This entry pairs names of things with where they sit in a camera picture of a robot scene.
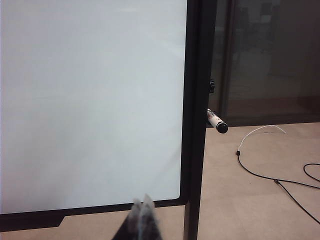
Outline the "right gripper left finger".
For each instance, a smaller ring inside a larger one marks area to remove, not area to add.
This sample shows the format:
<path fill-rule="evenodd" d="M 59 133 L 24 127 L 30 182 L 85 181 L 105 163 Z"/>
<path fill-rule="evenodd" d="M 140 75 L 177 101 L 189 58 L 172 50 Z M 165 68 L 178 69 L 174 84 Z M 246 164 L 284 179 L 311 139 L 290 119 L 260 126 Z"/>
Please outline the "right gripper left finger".
<path fill-rule="evenodd" d="M 137 240 L 142 202 L 134 199 L 131 209 L 112 240 Z"/>

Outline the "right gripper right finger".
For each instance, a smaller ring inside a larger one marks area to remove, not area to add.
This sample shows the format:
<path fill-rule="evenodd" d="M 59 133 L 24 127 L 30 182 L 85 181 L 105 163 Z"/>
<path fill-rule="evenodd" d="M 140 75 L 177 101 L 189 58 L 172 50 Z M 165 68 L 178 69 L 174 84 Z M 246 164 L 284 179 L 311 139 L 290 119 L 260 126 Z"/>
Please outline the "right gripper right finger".
<path fill-rule="evenodd" d="M 139 239 L 162 240 L 155 213 L 155 203 L 149 195 L 145 195 L 139 213 Z"/>

